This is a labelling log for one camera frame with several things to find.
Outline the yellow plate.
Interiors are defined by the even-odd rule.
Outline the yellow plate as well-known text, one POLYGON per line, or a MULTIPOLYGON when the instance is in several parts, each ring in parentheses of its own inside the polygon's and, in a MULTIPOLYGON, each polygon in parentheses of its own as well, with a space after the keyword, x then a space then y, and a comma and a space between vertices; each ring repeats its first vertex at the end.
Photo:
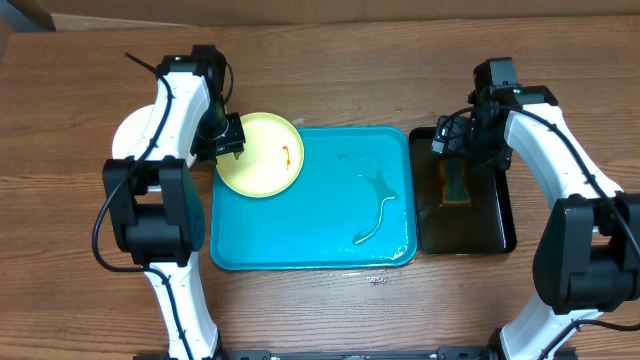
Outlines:
POLYGON ((256 112, 240 117, 244 151, 217 158, 217 173, 231 190, 252 198, 276 195, 294 183, 304 163, 298 130, 286 119, 256 112))

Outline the yellow green sponge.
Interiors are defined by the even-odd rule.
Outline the yellow green sponge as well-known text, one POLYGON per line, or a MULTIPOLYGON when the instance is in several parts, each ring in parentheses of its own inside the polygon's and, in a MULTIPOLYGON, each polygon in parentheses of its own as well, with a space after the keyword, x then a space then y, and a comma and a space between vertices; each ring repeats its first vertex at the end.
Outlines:
POLYGON ((443 205, 466 206, 471 203, 465 180, 465 169, 466 162, 462 158, 444 158, 439 162, 443 205))

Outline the white plate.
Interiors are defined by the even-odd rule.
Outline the white plate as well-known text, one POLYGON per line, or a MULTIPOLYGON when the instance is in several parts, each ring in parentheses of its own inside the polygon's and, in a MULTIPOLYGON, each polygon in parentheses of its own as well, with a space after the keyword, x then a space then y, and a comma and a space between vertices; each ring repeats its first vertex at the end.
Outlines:
MULTIPOLYGON (((155 134, 156 128, 146 129, 153 112, 153 105, 147 105, 131 113, 118 127, 112 141, 112 157, 124 159, 133 156, 138 159, 147 149, 150 138, 155 134)), ((177 115, 169 115, 156 142, 156 147, 146 157, 149 161, 159 161, 167 156, 177 159, 185 159, 190 167, 196 160, 196 156, 186 150, 186 137, 182 134, 183 120, 177 115)))

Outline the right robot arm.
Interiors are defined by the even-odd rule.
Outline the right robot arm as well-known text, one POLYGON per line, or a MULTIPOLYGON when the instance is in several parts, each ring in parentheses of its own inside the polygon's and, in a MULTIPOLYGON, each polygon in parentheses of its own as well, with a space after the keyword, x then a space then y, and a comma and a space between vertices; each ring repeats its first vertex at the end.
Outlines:
POLYGON ((551 213, 536 250, 535 293, 498 329, 496 359, 571 359, 563 344, 585 326, 636 332, 601 320, 639 297, 639 197, 610 180, 570 132, 543 85, 523 86, 509 57, 473 71, 468 107, 439 118, 431 149, 502 170, 518 153, 551 213))

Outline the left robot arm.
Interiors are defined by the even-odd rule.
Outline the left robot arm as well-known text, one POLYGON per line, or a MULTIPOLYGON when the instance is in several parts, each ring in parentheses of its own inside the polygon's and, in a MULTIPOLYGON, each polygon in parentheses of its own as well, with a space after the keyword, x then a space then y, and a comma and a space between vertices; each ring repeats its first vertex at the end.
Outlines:
POLYGON ((220 334, 210 315, 199 271, 206 219, 190 173, 191 160, 240 156, 245 135, 226 104, 233 72, 213 45, 188 55, 166 55, 150 67, 156 100, 142 133, 122 158, 105 162, 106 200, 92 230, 96 261, 111 272, 99 250, 104 219, 118 248, 132 257, 130 273, 149 280, 167 329, 167 359, 218 359, 220 334))

